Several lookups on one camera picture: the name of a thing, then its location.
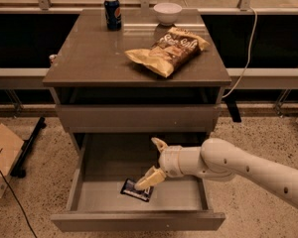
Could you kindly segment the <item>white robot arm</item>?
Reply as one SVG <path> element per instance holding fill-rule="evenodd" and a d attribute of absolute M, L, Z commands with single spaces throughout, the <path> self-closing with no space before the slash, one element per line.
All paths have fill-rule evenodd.
<path fill-rule="evenodd" d="M 209 138 L 201 147 L 168 146 L 158 138 L 151 141 L 160 153 L 159 168 L 150 168 L 136 183 L 137 190 L 147 189 L 165 178 L 230 180 L 239 175 L 298 209 L 296 169 L 252 155 L 219 138 Z"/>

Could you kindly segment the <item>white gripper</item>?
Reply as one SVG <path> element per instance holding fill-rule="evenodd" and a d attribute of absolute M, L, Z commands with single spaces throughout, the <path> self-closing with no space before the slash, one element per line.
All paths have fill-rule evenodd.
<path fill-rule="evenodd" d="M 144 177 L 142 177 L 135 185 L 136 190 L 145 190 L 169 178 L 180 178 L 183 173 L 179 165 L 179 157 L 181 146 L 168 146 L 159 138 L 153 137 L 152 143 L 156 146 L 160 153 L 158 160 L 161 169 L 151 167 Z"/>

